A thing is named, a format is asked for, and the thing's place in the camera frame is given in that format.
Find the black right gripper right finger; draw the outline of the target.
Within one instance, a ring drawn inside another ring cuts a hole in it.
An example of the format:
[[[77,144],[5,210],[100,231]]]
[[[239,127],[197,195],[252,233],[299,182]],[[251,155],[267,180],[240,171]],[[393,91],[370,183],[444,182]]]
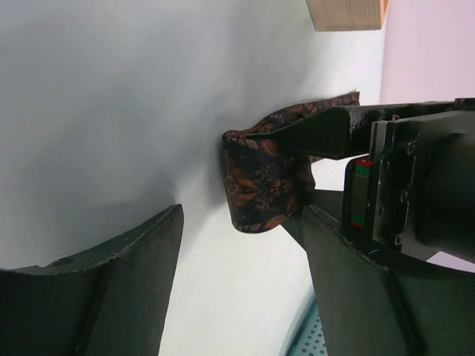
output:
[[[345,233],[319,208],[304,245],[330,355],[472,355],[474,275]]]

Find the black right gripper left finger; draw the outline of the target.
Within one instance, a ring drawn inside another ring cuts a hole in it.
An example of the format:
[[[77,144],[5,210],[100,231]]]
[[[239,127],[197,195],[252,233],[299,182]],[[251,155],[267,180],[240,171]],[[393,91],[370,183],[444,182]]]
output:
[[[47,266],[2,270],[1,353],[157,355],[183,224],[172,205]]]

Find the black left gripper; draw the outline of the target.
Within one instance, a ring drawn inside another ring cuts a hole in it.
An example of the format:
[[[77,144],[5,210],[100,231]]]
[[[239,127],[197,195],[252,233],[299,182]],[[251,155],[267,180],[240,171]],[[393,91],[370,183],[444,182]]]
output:
[[[474,255],[473,98],[336,106],[249,137],[328,159],[369,154],[348,164],[344,192],[313,192],[310,208],[333,227],[328,251],[340,247],[344,217],[357,234],[403,254]],[[297,213],[281,225],[306,250],[301,220]]]

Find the dark paisley tie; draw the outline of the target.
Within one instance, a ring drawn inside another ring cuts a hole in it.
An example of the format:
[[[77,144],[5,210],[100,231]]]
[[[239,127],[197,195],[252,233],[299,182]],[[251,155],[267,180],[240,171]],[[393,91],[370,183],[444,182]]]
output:
[[[294,104],[264,117],[251,128],[222,135],[223,185],[233,226],[259,234],[302,211],[315,189],[311,165],[317,156],[285,151],[276,141],[259,139],[332,106],[358,106],[353,91],[329,99]]]

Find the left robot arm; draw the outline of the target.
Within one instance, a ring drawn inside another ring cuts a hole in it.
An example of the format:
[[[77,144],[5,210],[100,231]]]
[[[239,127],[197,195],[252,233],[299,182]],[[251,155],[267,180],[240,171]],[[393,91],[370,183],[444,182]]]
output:
[[[474,258],[474,100],[339,106],[266,135],[348,159],[341,224],[404,254]]]

